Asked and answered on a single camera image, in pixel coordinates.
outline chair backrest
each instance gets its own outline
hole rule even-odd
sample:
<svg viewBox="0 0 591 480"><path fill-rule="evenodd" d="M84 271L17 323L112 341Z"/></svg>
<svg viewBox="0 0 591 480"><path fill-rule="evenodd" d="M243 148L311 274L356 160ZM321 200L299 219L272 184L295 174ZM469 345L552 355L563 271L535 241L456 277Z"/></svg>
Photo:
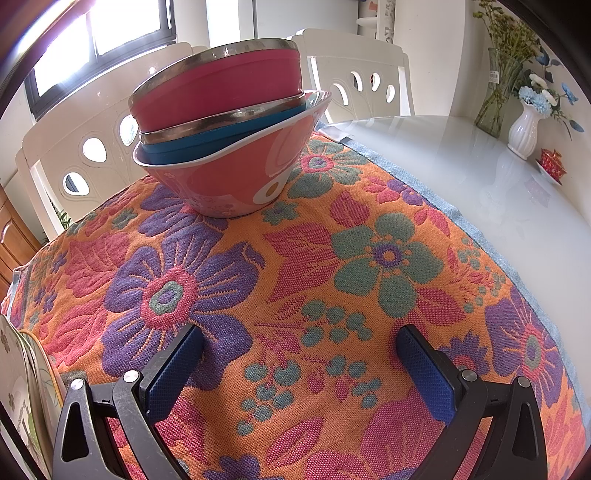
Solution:
<svg viewBox="0 0 591 480"><path fill-rule="evenodd" d="M205 47L195 47L196 51ZM128 61L99 76L51 109L25 135L19 171L35 186L34 206L47 198L77 220L121 189L145 176L132 159L138 126L127 100L153 73L193 54L188 43L173 44ZM37 212L55 225L53 208Z"/></svg>
<svg viewBox="0 0 591 480"><path fill-rule="evenodd" d="M291 39L300 50L304 89L333 93L329 122L414 114L408 57L400 47L315 28Z"/></svg>

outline window frame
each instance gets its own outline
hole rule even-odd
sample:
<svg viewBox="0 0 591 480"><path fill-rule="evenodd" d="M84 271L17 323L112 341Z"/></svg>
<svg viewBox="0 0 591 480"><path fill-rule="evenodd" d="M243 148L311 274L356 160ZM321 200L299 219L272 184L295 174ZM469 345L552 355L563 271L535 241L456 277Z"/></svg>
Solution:
<svg viewBox="0 0 591 480"><path fill-rule="evenodd" d="M161 25L159 30L142 35L139 38L130 40L119 47L105 52L103 55L99 55L96 49L94 35L92 34L90 14L87 12L86 29L89 36L90 60L68 79L52 86L41 96L39 96L37 89L35 69L33 68L25 78L24 83L27 100L31 113L35 116L35 120L42 118L43 115L64 98L105 71L137 55L175 43L177 31L174 22L173 0L158 0L158 13L160 15Z"/></svg>

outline white vase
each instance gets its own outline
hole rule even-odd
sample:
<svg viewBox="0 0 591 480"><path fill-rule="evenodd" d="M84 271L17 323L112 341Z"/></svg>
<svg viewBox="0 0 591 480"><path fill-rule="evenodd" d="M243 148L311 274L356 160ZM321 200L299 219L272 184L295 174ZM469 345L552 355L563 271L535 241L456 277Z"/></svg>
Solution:
<svg viewBox="0 0 591 480"><path fill-rule="evenodd" d="M507 147L517 156L527 160L534 152L538 142L538 122L545 118L533 105L528 105L523 100L523 113L515 121L509 130L509 143Z"/></svg>

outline bowl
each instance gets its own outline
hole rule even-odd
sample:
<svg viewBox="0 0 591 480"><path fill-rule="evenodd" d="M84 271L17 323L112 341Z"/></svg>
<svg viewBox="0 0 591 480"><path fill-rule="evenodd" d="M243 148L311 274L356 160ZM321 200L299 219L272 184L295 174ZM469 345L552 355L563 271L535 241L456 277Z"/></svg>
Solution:
<svg viewBox="0 0 591 480"><path fill-rule="evenodd" d="M306 99L304 112L207 157L151 165L139 142L134 149L134 161L202 215L247 215L279 196L331 95L306 92Z"/></svg>
<svg viewBox="0 0 591 480"><path fill-rule="evenodd" d="M140 134L144 153L152 165L181 163L206 157L306 110L306 97L303 93L288 100L263 103L158 132Z"/></svg>
<svg viewBox="0 0 591 480"><path fill-rule="evenodd" d="M283 38L245 40L211 48L160 70L129 97L143 132L301 92L300 53Z"/></svg>

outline chair hole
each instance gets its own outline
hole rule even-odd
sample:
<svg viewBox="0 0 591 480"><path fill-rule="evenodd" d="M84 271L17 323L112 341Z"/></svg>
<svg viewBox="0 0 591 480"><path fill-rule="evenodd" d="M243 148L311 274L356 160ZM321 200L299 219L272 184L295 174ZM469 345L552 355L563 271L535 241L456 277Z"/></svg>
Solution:
<svg viewBox="0 0 591 480"><path fill-rule="evenodd" d="M103 145L103 142L96 137L89 138L84 142L84 145L82 145L82 153L88 158L88 160L95 162L103 162L107 159L105 146Z"/></svg>
<svg viewBox="0 0 591 480"><path fill-rule="evenodd" d="M90 193L86 180L75 171L71 171L64 177L64 188L70 195L84 196Z"/></svg>
<svg viewBox="0 0 591 480"><path fill-rule="evenodd" d="M131 115L126 116L119 124L119 136L123 145L129 147L134 141L135 136L138 133L138 123L135 118Z"/></svg>
<svg viewBox="0 0 591 480"><path fill-rule="evenodd" d="M379 74L374 73L371 76L370 82L371 82L371 89L375 92L378 89L379 83L380 83Z"/></svg>
<svg viewBox="0 0 591 480"><path fill-rule="evenodd" d="M353 75L353 86L357 88L358 92L363 92L363 81L361 80L361 75L357 72L351 72Z"/></svg>
<svg viewBox="0 0 591 480"><path fill-rule="evenodd" d="M340 83L333 83L333 86L337 87L337 90L340 92L343 105L347 106L349 104L349 97L347 96L347 92L345 92L345 88Z"/></svg>
<svg viewBox="0 0 591 480"><path fill-rule="evenodd" d="M386 101L391 103L395 96L396 88L394 88L394 85L388 85L388 88L386 89Z"/></svg>

